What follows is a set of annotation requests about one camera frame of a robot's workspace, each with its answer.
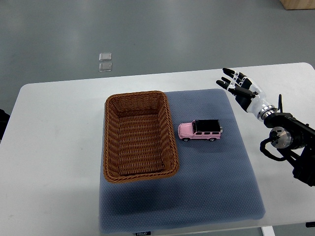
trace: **robotic arm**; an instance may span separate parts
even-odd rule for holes
[[[260,151],[273,160],[287,160],[293,166],[293,176],[296,179],[314,186],[315,130],[298,121],[292,114],[283,113],[281,94],[277,109],[266,100],[266,94],[252,79],[227,68],[223,72],[231,79],[222,77],[217,84],[235,95],[235,100],[244,111],[253,113],[267,128],[272,129],[269,138],[260,143]],[[267,143],[271,143],[282,157],[272,155],[266,149]],[[298,148],[304,148],[301,156],[292,151]]]

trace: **robot finger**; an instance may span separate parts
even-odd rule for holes
[[[234,70],[231,70],[228,68],[223,68],[223,72],[224,72],[224,74],[231,77],[239,86],[242,86],[245,79],[247,79],[247,76],[244,75],[243,73],[238,72],[238,71],[234,71]]]
[[[248,89],[242,88],[236,84],[230,84],[221,80],[217,80],[217,84],[220,85],[222,88],[226,89],[227,91],[229,91],[231,94],[233,94],[234,96],[241,96],[244,97],[246,99],[251,99],[256,97],[257,93],[256,92],[252,92]]]
[[[236,84],[235,81],[230,81],[228,78],[221,77],[221,79],[228,84],[235,84],[236,86],[238,86],[238,84]]]

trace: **wicker basket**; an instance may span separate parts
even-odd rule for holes
[[[163,92],[115,94],[106,100],[103,166],[111,183],[176,174],[177,147]]]

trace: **pink toy car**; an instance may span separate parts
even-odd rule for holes
[[[178,136],[184,142],[190,139],[204,139],[211,142],[220,139],[223,128],[218,119],[195,119],[178,126]]]

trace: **gray floor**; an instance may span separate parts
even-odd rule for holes
[[[0,0],[0,108],[10,114],[29,83],[291,62],[315,66],[314,42],[315,10],[286,11],[278,0]],[[112,71],[98,71],[101,52],[112,53]],[[315,235],[304,224],[274,229],[276,236]]]

